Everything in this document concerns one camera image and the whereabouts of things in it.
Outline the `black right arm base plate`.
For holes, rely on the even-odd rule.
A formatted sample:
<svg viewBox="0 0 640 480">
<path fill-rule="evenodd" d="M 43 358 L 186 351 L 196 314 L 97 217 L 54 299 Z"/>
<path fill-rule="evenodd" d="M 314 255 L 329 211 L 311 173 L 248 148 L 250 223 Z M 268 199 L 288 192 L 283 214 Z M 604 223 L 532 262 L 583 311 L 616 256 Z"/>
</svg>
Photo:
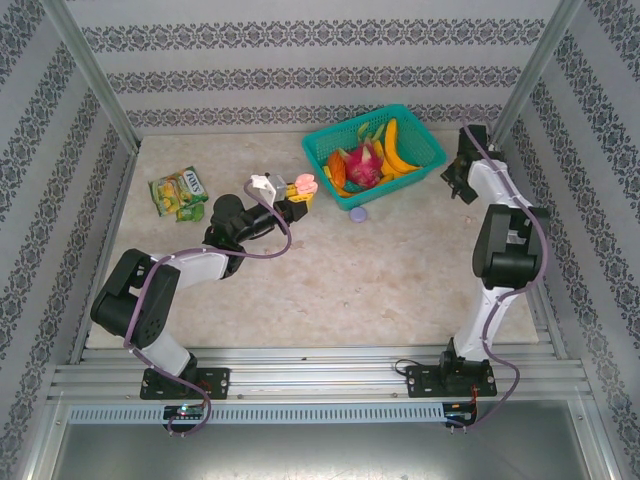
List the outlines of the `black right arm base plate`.
<svg viewBox="0 0 640 480">
<path fill-rule="evenodd" d="M 410 398 L 470 397 L 473 389 L 479 397 L 495 397 L 498 393 L 488 363 L 454 367 L 449 372 L 439 366 L 412 365 L 406 375 Z"/>
</svg>

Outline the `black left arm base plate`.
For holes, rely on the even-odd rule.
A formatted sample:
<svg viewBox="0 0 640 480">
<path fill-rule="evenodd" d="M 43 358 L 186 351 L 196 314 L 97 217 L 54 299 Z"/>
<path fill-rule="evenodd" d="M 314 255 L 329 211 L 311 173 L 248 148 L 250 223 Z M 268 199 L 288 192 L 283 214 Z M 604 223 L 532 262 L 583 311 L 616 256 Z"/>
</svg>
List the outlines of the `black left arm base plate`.
<svg viewBox="0 0 640 480">
<path fill-rule="evenodd" d="M 185 377 L 186 380 L 205 391 L 212 400 L 225 400 L 230 384 L 227 368 L 197 367 Z M 144 371 L 140 388 L 142 400 L 202 400 L 200 393 L 179 382 L 170 380 L 151 368 Z"/>
</svg>

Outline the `orange papaya half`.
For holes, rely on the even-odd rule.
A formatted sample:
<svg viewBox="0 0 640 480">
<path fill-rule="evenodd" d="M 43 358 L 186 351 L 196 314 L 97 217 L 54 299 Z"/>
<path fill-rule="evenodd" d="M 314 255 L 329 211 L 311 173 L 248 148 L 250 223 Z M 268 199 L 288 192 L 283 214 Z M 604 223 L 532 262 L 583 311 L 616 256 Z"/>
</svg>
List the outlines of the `orange papaya half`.
<svg viewBox="0 0 640 480">
<path fill-rule="evenodd" d="M 331 180 L 340 188 L 346 184 L 346 164 L 338 150 L 334 151 L 327 160 Z"/>
</svg>

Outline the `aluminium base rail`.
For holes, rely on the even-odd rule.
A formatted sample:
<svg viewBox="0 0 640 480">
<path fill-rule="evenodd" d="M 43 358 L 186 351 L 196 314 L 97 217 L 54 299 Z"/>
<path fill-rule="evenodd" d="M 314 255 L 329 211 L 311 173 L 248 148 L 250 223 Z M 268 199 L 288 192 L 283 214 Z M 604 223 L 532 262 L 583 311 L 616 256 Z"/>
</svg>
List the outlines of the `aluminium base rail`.
<svg viewBox="0 0 640 480">
<path fill-rule="evenodd" d="M 407 397 L 397 374 L 402 360 L 436 364 L 435 345 L 335 348 L 196 348 L 204 367 L 230 371 L 231 403 L 382 402 Z M 581 361 L 558 356 L 553 345 L 499 344 L 498 357 L 515 364 L 521 380 L 515 400 L 590 399 Z M 88 349 L 75 365 L 56 367 L 48 402 L 132 404 L 139 399 L 144 366 L 124 350 Z"/>
</svg>

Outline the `pink dragon fruit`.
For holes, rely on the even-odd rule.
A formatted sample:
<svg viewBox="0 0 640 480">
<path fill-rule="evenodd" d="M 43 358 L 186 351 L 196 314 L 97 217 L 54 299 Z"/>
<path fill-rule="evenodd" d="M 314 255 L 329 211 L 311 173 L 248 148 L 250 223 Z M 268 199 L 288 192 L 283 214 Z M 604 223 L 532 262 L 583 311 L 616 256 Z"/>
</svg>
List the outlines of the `pink dragon fruit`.
<svg viewBox="0 0 640 480">
<path fill-rule="evenodd" d="M 358 146 L 348 152 L 345 157 L 346 179 L 368 190 L 374 188 L 381 181 L 384 152 L 380 138 L 385 125 L 379 126 L 374 133 L 368 130 L 369 124 L 363 124 L 356 132 Z"/>
</svg>

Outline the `grey metal panel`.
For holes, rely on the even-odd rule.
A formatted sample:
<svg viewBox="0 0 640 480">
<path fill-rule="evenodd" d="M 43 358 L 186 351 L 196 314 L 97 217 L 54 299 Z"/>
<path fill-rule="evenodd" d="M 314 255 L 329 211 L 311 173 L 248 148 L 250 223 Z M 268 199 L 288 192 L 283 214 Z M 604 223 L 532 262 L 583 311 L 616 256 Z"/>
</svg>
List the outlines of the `grey metal panel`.
<svg viewBox="0 0 640 480">
<path fill-rule="evenodd" d="M 513 402 L 469 432 L 431 423 L 68 426 L 52 480 L 620 480 L 582 405 Z"/>
</svg>

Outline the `small yellow banana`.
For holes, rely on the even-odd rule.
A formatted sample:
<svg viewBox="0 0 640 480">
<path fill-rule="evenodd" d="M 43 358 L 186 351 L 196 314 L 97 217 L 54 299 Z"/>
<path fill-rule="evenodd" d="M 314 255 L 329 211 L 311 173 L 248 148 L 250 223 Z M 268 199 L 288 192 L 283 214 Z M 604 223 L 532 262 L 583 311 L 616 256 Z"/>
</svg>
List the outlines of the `small yellow banana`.
<svg viewBox="0 0 640 480">
<path fill-rule="evenodd" d="M 401 176 L 401 173 L 395 170 L 386 159 L 386 154 L 385 154 L 382 142 L 380 140 L 376 140 L 373 143 L 373 148 L 377 157 L 382 160 L 382 166 L 381 166 L 382 177 L 383 178 L 390 177 L 392 179 L 399 178 Z"/>
</svg>

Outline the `aluminium side rail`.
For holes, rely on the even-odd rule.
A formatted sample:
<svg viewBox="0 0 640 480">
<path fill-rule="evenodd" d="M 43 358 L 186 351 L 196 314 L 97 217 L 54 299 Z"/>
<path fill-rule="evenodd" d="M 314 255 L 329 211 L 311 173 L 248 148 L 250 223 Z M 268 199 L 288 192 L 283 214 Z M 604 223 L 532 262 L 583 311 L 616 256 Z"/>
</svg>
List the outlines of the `aluminium side rail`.
<svg viewBox="0 0 640 480">
<path fill-rule="evenodd" d="M 555 355 L 558 359 L 567 360 L 569 354 L 563 343 L 558 327 L 558 322 L 551 308 L 549 297 L 544 288 L 544 276 L 549 261 L 549 245 L 544 233 L 541 220 L 533 220 L 533 239 L 538 239 L 541 244 L 541 265 L 534 279 L 527 284 L 521 294 L 526 296 L 532 319 L 537 330 L 545 330 L 554 347 Z"/>
<path fill-rule="evenodd" d="M 118 188 L 113 197 L 113 204 L 109 211 L 109 222 L 107 223 L 104 235 L 101 238 L 102 246 L 97 257 L 96 269 L 91 281 L 91 285 L 87 291 L 86 299 L 84 302 L 84 308 L 82 310 L 82 316 L 78 324 L 75 336 L 72 342 L 72 349 L 69 351 L 69 357 L 67 363 L 71 365 L 78 364 L 83 355 L 86 341 L 89 336 L 92 320 L 91 320 L 91 307 L 95 297 L 98 295 L 101 286 L 104 282 L 105 275 L 108 270 L 109 259 L 112 254 L 115 238 L 117 236 L 118 227 L 123 214 L 124 206 L 128 191 L 130 189 L 132 177 L 136 167 L 138 159 L 138 153 L 131 153 L 127 159 L 127 163 L 122 170 L 122 175 L 118 184 Z"/>
</svg>

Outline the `aluminium frame post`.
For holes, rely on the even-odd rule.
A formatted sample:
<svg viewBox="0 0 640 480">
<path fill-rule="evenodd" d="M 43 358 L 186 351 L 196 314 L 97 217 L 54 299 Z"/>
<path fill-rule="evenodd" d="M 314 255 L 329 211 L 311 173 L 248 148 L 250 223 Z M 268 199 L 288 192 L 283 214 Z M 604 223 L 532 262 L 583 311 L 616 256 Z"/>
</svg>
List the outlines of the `aluminium frame post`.
<svg viewBox="0 0 640 480">
<path fill-rule="evenodd" d="M 583 3 L 584 0 L 559 0 L 538 44 L 516 82 L 513 92 L 494 124 L 494 141 L 498 145 L 502 145 L 509 136 L 512 125 L 524 108 L 530 93 Z"/>
<path fill-rule="evenodd" d="M 105 110 L 129 153 L 137 154 L 141 144 L 136 131 L 96 56 L 74 19 L 66 0 L 39 0 L 71 53 L 76 65 Z"/>
</svg>

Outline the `large orange-yellow banana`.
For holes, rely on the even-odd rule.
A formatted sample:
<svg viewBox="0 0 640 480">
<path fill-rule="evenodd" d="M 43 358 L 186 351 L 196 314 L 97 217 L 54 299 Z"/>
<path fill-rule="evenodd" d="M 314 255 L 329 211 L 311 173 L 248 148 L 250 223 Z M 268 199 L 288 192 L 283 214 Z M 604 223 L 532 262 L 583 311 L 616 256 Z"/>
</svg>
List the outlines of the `large orange-yellow banana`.
<svg viewBox="0 0 640 480">
<path fill-rule="evenodd" d="M 385 126 L 384 131 L 384 151 L 389 165 L 399 174 L 406 175 L 422 169 L 422 166 L 412 165 L 404 161 L 398 154 L 398 121 L 391 118 Z"/>
</svg>

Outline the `green Fox's candy bag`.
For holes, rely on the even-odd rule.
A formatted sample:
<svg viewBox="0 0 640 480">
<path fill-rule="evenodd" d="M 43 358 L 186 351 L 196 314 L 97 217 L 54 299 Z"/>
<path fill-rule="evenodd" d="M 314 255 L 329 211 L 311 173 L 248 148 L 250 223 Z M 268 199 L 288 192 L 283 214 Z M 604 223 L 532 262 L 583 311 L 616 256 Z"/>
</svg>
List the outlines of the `green Fox's candy bag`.
<svg viewBox="0 0 640 480">
<path fill-rule="evenodd" d="M 164 217 L 209 199 L 194 166 L 147 183 L 152 202 L 160 217 Z"/>
</svg>

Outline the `yellow fruit slice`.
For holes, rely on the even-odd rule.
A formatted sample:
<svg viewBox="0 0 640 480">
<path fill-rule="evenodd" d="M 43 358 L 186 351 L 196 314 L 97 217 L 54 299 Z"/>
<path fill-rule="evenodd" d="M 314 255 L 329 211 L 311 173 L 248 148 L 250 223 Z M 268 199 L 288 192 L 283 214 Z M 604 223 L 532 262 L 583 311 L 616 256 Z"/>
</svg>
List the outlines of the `yellow fruit slice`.
<svg viewBox="0 0 640 480">
<path fill-rule="evenodd" d="M 353 196 L 353 193 L 348 192 L 344 189 L 347 183 L 347 178 L 343 167 L 340 167 L 336 171 L 334 171 L 329 166 L 324 166 L 323 172 L 329 180 L 331 186 L 341 198 L 350 198 Z"/>
</svg>

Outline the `teal plastic basket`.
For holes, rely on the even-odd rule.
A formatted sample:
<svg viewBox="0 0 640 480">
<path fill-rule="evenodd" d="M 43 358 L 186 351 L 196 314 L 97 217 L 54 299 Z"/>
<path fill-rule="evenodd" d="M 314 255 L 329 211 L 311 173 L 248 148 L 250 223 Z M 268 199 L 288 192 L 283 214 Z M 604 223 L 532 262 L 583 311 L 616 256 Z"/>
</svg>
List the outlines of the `teal plastic basket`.
<svg viewBox="0 0 640 480">
<path fill-rule="evenodd" d="M 354 195 L 350 198 L 341 196 L 323 170 L 329 155 L 340 147 L 348 151 L 354 149 L 358 144 L 357 130 L 362 125 L 366 124 L 369 131 L 374 132 L 392 119 L 397 121 L 399 158 L 417 170 L 369 190 L 350 184 L 347 190 Z M 302 147 L 316 172 L 317 181 L 328 189 L 339 208 L 345 211 L 423 180 L 446 160 L 446 153 L 435 137 L 407 107 L 399 104 L 378 108 L 308 134 L 302 140 Z"/>
</svg>

